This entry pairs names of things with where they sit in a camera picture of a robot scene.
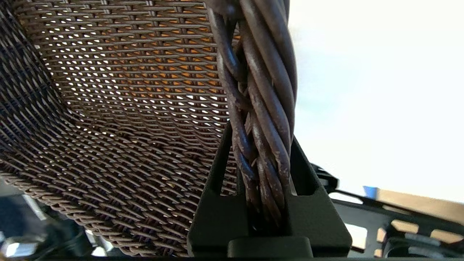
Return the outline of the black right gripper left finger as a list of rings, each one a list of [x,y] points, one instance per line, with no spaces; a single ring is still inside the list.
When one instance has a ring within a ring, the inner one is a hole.
[[[245,187],[239,170],[236,194],[221,190],[232,145],[232,128],[226,125],[187,236],[187,251],[194,258],[227,258],[228,243],[248,236]]]

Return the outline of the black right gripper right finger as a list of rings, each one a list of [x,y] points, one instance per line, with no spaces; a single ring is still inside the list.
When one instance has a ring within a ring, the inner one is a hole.
[[[352,237],[297,139],[290,153],[285,192],[286,228],[309,239],[315,257],[347,257]]]

